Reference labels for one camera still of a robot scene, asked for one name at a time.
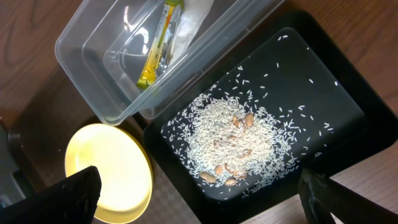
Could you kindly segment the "green snack wrapper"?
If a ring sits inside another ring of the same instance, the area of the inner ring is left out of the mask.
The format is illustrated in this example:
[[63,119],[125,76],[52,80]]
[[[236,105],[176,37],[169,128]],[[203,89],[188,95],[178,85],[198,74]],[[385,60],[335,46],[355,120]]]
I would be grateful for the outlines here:
[[146,90],[169,66],[169,47],[180,23],[184,7],[184,0],[165,1],[148,58],[136,83],[138,88]]

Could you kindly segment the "rice food scraps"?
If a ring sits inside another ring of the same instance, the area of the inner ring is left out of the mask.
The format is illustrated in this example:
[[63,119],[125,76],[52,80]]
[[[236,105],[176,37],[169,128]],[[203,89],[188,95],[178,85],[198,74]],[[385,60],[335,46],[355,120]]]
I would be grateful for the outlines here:
[[253,50],[160,128],[208,196],[246,197],[297,170],[327,145],[340,118],[322,90],[338,81],[302,36],[286,28]]

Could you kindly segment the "yellow plate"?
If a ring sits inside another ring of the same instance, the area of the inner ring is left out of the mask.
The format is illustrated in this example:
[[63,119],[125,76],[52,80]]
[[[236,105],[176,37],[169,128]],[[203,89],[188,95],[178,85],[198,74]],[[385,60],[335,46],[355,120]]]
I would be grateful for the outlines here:
[[149,205],[154,175],[141,144],[126,131],[102,123],[80,128],[65,153],[67,177],[98,169],[101,192],[94,217],[105,223],[131,223]]

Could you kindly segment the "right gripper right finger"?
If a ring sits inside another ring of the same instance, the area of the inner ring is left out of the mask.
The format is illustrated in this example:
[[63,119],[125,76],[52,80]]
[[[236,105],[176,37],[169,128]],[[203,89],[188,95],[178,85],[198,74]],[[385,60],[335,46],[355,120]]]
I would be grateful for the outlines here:
[[397,214],[366,199],[325,175],[305,168],[298,194],[309,223],[397,223]]

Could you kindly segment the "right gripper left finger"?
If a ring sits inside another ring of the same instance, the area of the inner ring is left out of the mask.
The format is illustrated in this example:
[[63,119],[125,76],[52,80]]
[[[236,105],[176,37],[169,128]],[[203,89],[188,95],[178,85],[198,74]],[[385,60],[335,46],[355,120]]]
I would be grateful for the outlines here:
[[1,223],[91,223],[101,192],[101,178],[89,166],[48,189],[1,210]]

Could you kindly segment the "white paper napkin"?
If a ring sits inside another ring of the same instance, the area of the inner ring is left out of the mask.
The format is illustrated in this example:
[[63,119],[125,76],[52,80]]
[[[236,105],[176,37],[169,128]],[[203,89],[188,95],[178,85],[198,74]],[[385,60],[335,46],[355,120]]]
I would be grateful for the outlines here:
[[184,10],[171,45],[170,63],[174,63],[188,49],[213,2],[214,0],[184,0]]

